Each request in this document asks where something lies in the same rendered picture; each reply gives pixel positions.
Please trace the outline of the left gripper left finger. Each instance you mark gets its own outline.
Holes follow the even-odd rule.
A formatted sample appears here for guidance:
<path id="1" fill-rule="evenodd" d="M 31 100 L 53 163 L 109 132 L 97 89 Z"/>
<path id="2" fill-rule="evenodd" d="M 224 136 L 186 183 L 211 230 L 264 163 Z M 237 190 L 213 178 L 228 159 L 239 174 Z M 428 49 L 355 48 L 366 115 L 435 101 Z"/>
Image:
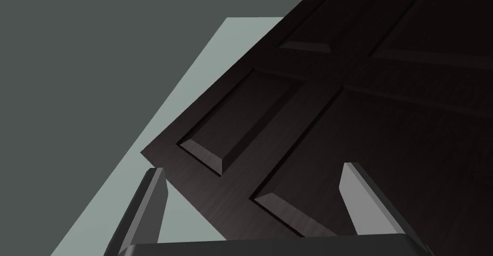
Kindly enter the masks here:
<path id="1" fill-rule="evenodd" d="M 164 169 L 148 169 L 103 256 L 133 256 L 138 245 L 157 243 L 168 196 Z"/>

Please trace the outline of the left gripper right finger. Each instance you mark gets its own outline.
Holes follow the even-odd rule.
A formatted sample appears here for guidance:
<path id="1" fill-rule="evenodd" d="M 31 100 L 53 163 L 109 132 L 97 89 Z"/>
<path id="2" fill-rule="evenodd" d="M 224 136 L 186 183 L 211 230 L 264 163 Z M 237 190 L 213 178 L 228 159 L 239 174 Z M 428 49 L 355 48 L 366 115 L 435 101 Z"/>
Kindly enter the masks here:
<path id="1" fill-rule="evenodd" d="M 419 252 L 432 254 L 359 163 L 344 163 L 338 190 L 358 235 L 404 235 L 419 247 Z"/>

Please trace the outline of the dark brown panelled door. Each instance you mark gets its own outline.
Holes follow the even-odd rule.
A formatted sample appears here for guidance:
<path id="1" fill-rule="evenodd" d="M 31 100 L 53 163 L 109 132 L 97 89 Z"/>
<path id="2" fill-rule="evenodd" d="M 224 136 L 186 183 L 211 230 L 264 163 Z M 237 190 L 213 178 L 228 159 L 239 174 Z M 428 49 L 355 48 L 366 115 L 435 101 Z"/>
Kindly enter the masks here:
<path id="1" fill-rule="evenodd" d="M 493 0 L 302 0 L 142 150 L 227 240 L 356 234 L 345 163 L 433 256 L 493 256 Z"/>

